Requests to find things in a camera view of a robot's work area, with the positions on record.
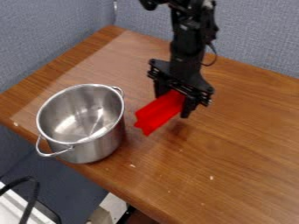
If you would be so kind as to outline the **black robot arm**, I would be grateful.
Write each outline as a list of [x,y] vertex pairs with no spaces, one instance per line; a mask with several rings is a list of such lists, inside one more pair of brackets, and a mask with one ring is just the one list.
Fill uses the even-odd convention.
[[147,76],[153,80],[155,97],[171,90],[183,94],[180,117],[188,118],[199,105],[211,104],[213,86],[201,75],[201,68],[211,66],[203,63],[207,47],[216,53],[212,41],[219,27],[215,22],[215,0],[139,0],[148,11],[167,4],[171,10],[172,41],[168,61],[149,59]]

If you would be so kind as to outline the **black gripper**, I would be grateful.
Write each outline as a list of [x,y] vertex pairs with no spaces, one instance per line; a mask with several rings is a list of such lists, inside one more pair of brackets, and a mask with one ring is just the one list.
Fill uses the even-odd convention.
[[215,93],[212,85],[201,76],[204,54],[179,61],[171,58],[169,61],[149,59],[151,69],[147,76],[153,80],[155,97],[165,95],[172,89],[181,92],[185,97],[181,105],[181,118],[188,118],[191,112],[201,104],[211,104],[211,96]]

